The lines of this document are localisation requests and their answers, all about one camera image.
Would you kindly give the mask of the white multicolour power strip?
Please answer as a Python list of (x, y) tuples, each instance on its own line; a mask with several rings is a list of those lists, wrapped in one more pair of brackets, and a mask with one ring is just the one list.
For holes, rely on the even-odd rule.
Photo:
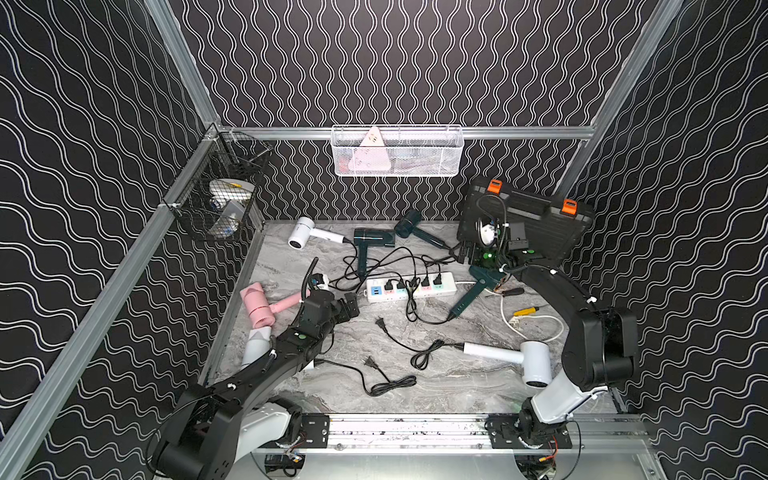
[(400, 276), (368, 279), (365, 291), (371, 303), (384, 303), (452, 296), (457, 292), (457, 286), (453, 274), (446, 272), (416, 279)]

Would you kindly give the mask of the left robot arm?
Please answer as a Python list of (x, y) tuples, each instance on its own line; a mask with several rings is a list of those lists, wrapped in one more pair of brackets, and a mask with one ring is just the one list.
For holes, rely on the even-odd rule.
[(246, 415), (267, 403), (281, 382), (310, 364), (336, 325), (359, 314), (354, 293), (337, 298), (326, 290), (310, 292), (297, 319), (267, 353), (223, 381), (209, 387), (195, 384), (182, 394), (159, 428), (148, 467), (171, 479), (226, 478), (237, 461)]

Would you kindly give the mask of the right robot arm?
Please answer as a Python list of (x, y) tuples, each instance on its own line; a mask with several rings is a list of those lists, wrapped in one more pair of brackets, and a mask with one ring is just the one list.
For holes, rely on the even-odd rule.
[(629, 379), (637, 367), (637, 317), (625, 308), (600, 310), (596, 300), (557, 268), (557, 260), (536, 248), (510, 246), (510, 231), (522, 224), (481, 217), (462, 219), (457, 239), (481, 253), (479, 264), (469, 273), (474, 285), (449, 311), (453, 319), (484, 291), (492, 292), (511, 277), (533, 288), (553, 307), (568, 330), (561, 352), (561, 371), (552, 376), (539, 357), (548, 352), (544, 341), (521, 344), (520, 363), (524, 380), (541, 390), (525, 400), (518, 414), (517, 429), (527, 440), (541, 432), (565, 425), (571, 414), (588, 399)]

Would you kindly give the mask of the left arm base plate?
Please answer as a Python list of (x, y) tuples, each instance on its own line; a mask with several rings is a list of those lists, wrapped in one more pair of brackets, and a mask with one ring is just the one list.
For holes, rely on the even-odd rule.
[(320, 413), (294, 415), (283, 436), (276, 440), (258, 440), (249, 450), (263, 448), (325, 449), (330, 433), (330, 416)]

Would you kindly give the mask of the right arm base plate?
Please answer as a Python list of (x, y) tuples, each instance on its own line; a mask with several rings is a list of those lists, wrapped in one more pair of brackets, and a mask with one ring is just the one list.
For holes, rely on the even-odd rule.
[(572, 449), (565, 423), (541, 423), (532, 413), (494, 414), (484, 422), (493, 449)]

